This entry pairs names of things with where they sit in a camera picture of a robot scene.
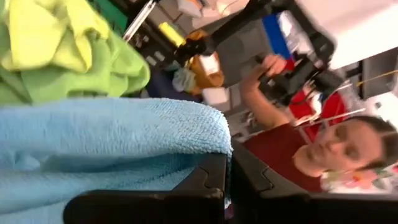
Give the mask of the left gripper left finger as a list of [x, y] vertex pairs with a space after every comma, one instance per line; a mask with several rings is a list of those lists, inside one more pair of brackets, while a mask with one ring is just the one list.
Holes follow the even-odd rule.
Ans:
[[220, 224], [227, 157], [205, 156], [171, 191], [93, 190], [70, 200], [65, 224]]

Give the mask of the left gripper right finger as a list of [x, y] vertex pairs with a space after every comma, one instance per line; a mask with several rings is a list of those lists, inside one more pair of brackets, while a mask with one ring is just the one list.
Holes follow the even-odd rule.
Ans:
[[234, 141], [231, 200], [244, 224], [397, 224], [397, 196], [310, 193]]

